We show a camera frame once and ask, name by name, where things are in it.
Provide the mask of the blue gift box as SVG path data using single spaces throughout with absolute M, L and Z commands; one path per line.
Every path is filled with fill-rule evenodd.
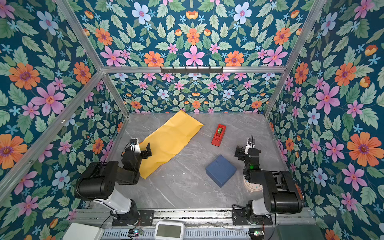
M 206 174 L 222 188 L 236 173 L 237 168 L 222 155 L 206 167 Z

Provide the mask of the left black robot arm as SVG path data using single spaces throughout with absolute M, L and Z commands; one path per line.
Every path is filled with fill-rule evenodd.
M 115 184 L 136 185 L 141 177 L 142 160 L 151 156 L 150 144 L 141 150 L 137 139 L 131 139 L 121 155 L 123 167 L 117 161 L 90 164 L 77 182 L 75 196 L 108 208 L 113 217 L 113 227 L 151 226 L 155 211 L 139 211 L 136 202 L 125 197 L 115 187 Z

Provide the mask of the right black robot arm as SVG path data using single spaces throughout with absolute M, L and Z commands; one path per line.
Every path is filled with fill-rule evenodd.
M 244 163 L 244 183 L 255 192 L 261 192 L 258 200 L 250 200 L 246 206 L 233 205 L 233 219 L 245 219 L 255 225 L 263 216 L 271 214 L 293 215 L 304 207 L 304 197 L 300 187 L 290 172 L 267 171 L 260 166 L 261 151 L 253 144 L 236 147 L 235 157 Z

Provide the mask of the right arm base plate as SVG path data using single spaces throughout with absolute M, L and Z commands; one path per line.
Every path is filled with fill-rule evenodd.
M 244 209 L 232 209 L 232 222 L 234 226 L 272 226 L 271 215 L 247 215 Z

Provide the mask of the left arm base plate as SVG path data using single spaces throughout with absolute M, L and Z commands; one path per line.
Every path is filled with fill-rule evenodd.
M 149 227 L 153 224 L 154 210 L 133 210 L 125 214 L 113 214 L 113 227 Z

